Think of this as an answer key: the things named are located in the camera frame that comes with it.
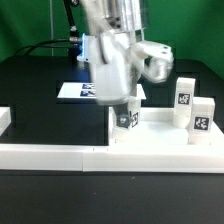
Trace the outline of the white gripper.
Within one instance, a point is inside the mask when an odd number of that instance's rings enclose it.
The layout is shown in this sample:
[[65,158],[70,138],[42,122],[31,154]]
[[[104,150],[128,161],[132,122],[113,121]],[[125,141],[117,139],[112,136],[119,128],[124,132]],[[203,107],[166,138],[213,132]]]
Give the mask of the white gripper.
[[173,66],[171,47],[146,41],[143,30],[91,35],[87,52],[96,101],[100,105],[116,105],[116,125],[122,128],[130,125],[127,102],[139,78],[164,82]]

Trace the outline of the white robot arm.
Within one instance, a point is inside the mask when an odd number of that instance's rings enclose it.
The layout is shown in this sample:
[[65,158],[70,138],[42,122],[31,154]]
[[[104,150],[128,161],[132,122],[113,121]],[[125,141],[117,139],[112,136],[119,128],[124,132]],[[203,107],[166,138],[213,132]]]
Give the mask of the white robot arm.
[[81,0],[89,33],[80,61],[87,62],[96,102],[113,108],[116,125],[128,129],[137,100],[137,82],[162,83],[170,75],[169,46],[144,39],[143,0]]

